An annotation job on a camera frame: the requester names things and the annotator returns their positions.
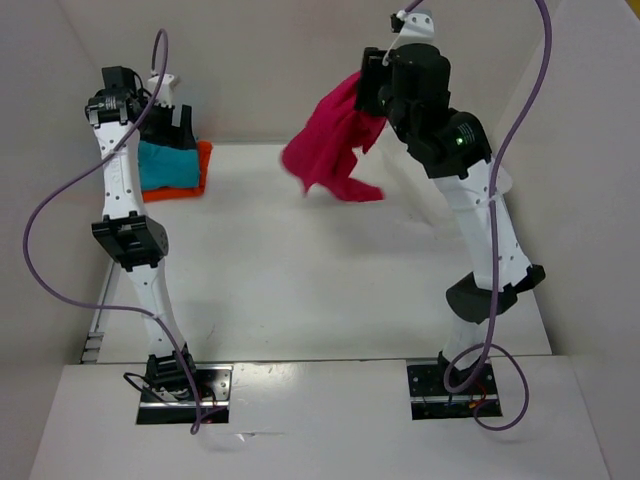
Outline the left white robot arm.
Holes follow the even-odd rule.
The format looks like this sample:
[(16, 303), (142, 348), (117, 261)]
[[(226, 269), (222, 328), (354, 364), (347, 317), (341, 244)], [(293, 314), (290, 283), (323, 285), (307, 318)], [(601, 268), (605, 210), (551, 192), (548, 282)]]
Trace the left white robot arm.
[(148, 396), (158, 401), (192, 399), (200, 377), (169, 299), (169, 237), (145, 208), (138, 156), (140, 142), (175, 147), (181, 153), (194, 150), (192, 109), (184, 105), (179, 113), (174, 111), (177, 79), (171, 74), (154, 74), (142, 82), (134, 70), (112, 66), (103, 68), (102, 78), (103, 89), (85, 108), (106, 161), (102, 218), (93, 223), (92, 235), (134, 286), (139, 304), (133, 310), (144, 319), (149, 339), (142, 378)]

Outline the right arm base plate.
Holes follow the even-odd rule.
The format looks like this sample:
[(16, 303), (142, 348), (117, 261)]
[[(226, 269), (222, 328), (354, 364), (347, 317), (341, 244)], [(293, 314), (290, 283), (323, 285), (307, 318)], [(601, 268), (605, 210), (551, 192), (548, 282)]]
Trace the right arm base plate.
[(449, 393), (443, 385), (443, 372), (435, 359), (406, 364), (408, 391), (413, 420), (445, 420), (502, 416), (493, 368), (487, 363), (467, 390)]

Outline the pink t shirt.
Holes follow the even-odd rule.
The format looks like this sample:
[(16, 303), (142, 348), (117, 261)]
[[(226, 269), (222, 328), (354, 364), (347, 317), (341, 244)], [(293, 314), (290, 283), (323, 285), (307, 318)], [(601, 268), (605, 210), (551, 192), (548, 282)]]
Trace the pink t shirt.
[(281, 165), (307, 194), (312, 186), (326, 188), (343, 202), (377, 202), (383, 190), (352, 176), (359, 149), (366, 154), (382, 133), (386, 119), (355, 108), (360, 74), (343, 80), (315, 107), (304, 128), (284, 147)]

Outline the orange t shirt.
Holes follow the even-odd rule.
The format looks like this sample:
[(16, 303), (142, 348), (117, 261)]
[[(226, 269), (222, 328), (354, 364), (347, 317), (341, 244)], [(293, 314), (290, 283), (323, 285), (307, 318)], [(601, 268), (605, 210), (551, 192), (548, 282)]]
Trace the orange t shirt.
[(213, 144), (207, 141), (186, 150), (141, 141), (138, 163), (144, 202), (202, 196), (212, 152)]

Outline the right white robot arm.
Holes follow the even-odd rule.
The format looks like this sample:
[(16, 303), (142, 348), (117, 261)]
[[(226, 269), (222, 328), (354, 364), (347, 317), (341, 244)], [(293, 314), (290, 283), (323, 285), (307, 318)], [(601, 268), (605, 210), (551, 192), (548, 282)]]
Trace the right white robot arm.
[(459, 393), (480, 375), (496, 319), (545, 277), (522, 251), (502, 193), (499, 161), (480, 120), (450, 106), (451, 64), (428, 44), (363, 53), (355, 108), (391, 126), (444, 196), (472, 270), (446, 292), (457, 319), (440, 352), (438, 380)]

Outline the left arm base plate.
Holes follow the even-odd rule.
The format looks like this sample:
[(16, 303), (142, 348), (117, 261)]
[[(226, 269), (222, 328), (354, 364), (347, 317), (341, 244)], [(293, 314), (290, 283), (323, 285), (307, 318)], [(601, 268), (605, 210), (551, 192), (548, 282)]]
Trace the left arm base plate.
[[(232, 365), (200, 365), (195, 382), (201, 400), (202, 423), (227, 424), (230, 416)], [(175, 393), (152, 387), (137, 376), (140, 398), (136, 424), (187, 425), (196, 420), (196, 407), (189, 387)]]

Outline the teal t shirt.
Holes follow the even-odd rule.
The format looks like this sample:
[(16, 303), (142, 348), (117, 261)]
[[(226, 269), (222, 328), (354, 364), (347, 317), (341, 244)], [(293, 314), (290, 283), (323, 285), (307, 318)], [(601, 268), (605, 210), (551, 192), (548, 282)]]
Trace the teal t shirt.
[(200, 182), (196, 149), (175, 149), (141, 141), (138, 166), (143, 192), (161, 188), (195, 188)]

